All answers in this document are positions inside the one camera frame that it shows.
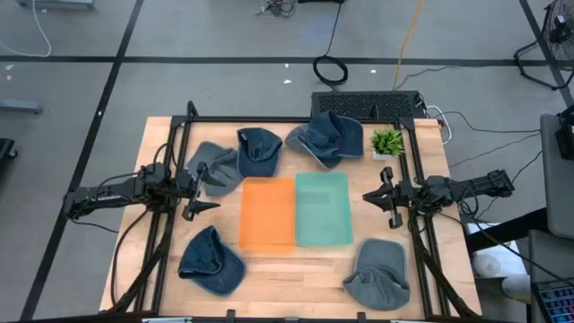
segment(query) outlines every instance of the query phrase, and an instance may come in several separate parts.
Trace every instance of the potted plant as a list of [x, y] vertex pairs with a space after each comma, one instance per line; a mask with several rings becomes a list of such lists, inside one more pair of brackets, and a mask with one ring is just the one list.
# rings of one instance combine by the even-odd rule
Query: potted plant
[[392, 160], [404, 153], [403, 134], [395, 129], [377, 129], [370, 138], [373, 159], [376, 161]]

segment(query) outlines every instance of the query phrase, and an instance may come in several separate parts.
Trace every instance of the black keyboard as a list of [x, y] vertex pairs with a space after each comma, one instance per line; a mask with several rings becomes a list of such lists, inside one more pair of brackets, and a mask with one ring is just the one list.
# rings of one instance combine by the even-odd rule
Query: black keyboard
[[[566, 281], [574, 283], [574, 278]], [[536, 283], [533, 288], [546, 322], [574, 322], [574, 288], [561, 281]]]
[[339, 116], [373, 118], [373, 107], [377, 107], [380, 118], [425, 118], [417, 91], [313, 92], [312, 100], [311, 117], [332, 110]]

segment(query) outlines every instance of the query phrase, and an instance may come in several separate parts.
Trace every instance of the yellow cable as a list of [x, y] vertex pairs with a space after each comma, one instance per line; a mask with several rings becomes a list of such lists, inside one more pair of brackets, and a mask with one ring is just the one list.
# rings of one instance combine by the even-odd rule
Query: yellow cable
[[398, 76], [401, 74], [401, 62], [403, 61], [403, 54], [404, 49], [406, 48], [406, 44], [409, 42], [409, 37], [411, 37], [411, 32], [413, 32], [414, 25], [416, 24], [416, 19], [419, 17], [419, 13], [421, 12], [422, 3], [424, 0], [419, 0], [419, 4], [416, 7], [416, 12], [414, 13], [413, 20], [411, 21], [411, 25], [409, 26], [409, 31], [406, 32], [406, 37], [404, 37], [403, 47], [401, 48], [401, 54], [398, 56], [398, 62], [396, 63], [396, 70], [395, 70], [395, 82], [393, 83], [393, 91], [398, 84]]

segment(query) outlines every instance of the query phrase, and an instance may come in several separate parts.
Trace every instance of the orange plastic sheet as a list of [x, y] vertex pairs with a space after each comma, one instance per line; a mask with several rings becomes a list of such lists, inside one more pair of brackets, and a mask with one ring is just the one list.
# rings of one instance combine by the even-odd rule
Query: orange plastic sheet
[[280, 253], [295, 248], [295, 179], [243, 181], [239, 247]]

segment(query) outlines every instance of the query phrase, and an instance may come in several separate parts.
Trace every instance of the black metal frame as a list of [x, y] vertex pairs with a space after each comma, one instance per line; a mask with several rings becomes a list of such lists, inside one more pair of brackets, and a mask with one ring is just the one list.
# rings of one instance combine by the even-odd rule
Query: black metal frame
[[[192, 118], [188, 118], [187, 116], [173, 116], [170, 123], [170, 132], [168, 135], [168, 149], [172, 149], [171, 147], [175, 144], [176, 133], [180, 127], [183, 127], [183, 134], [181, 137], [181, 143], [179, 148], [178, 154], [178, 168], [176, 169], [176, 176], [179, 171], [182, 171], [182, 165], [186, 159], [186, 148], [187, 142], [190, 136], [190, 129], [193, 122], [227, 122], [227, 123], [241, 123], [241, 122], [253, 122], [253, 123], [307, 123], [310, 121], [310, 117], [200, 117], [197, 115], [196, 111]], [[409, 140], [412, 148], [413, 154], [413, 164], [415, 168], [416, 179], [424, 179], [424, 174], [422, 172], [422, 161], [421, 156], [419, 154], [418, 142], [416, 138], [416, 133], [414, 129], [414, 122], [412, 118], [401, 118], [400, 120], [397, 119], [360, 119], [361, 123], [363, 124], [385, 124], [393, 126], [395, 129], [401, 129], [402, 127], [406, 129], [409, 135]], [[170, 151], [166, 151], [164, 157], [164, 163], [170, 165]], [[399, 163], [401, 165], [401, 174], [404, 179], [409, 179], [409, 169], [406, 156], [403, 154], [399, 156]], [[167, 214], [166, 219], [166, 226], [164, 234], [168, 234], [168, 239], [171, 240], [171, 233], [173, 230], [173, 224], [175, 220], [175, 207], [172, 208], [173, 211]], [[409, 218], [415, 216], [414, 214], [409, 213]], [[143, 255], [143, 263], [145, 264], [149, 261], [150, 257], [153, 253], [153, 245], [155, 243], [159, 226], [160, 226], [160, 214], [154, 214], [152, 218], [152, 223], [150, 225], [150, 230], [148, 233], [147, 245], [145, 248], [145, 253]], [[432, 257], [435, 259], [437, 265], [440, 268], [440, 259], [439, 259], [439, 251], [436, 241], [436, 235], [434, 231], [434, 226], [432, 224], [432, 219], [426, 219], [426, 232], [427, 232], [427, 240], [430, 247], [430, 253]], [[418, 223], [413, 221], [413, 231], [419, 231]], [[156, 284], [154, 286], [153, 297], [152, 297], [152, 308], [151, 311], [158, 313], [160, 310], [161, 304], [161, 296], [163, 292], [163, 285], [164, 285], [164, 278], [165, 278], [165, 271], [167, 267], [167, 259], [169, 256], [169, 251], [167, 250], [163, 255], [162, 259], [158, 265], [157, 271], [157, 279]], [[422, 262], [422, 259], [419, 256], [415, 256], [416, 261], [416, 268], [417, 268], [417, 275], [419, 280], [419, 285], [421, 289], [421, 301], [422, 301], [422, 309], [424, 313], [425, 319], [429, 319], [433, 316], [432, 313], [432, 304], [431, 304], [431, 294], [428, 285], [428, 279], [426, 275], [426, 267]], [[440, 289], [437, 285], [437, 290], [439, 293], [439, 304], [440, 304], [440, 311], [443, 316], [450, 316], [450, 310], [448, 306], [447, 298], [444, 295], [444, 292]], [[145, 296], [145, 286], [141, 288], [140, 292], [136, 296], [135, 299], [135, 310], [143, 310], [144, 304], [144, 296]], [[358, 317], [361, 315], [364, 316], [364, 313], [358, 313]], [[194, 318], [194, 320], [208, 320], [208, 321], [228, 321], [229, 315], [227, 318]], [[255, 319], [257, 321], [264, 321], [264, 322], [271, 322], [271, 321], [281, 321], [284, 322], [285, 318], [277, 318], [277, 319]], [[350, 322], [355, 321], [354, 319], [313, 319], [312, 321], [325, 321], [325, 322]], [[380, 320], [371, 320], [366, 319], [365, 322], [375, 322]]]

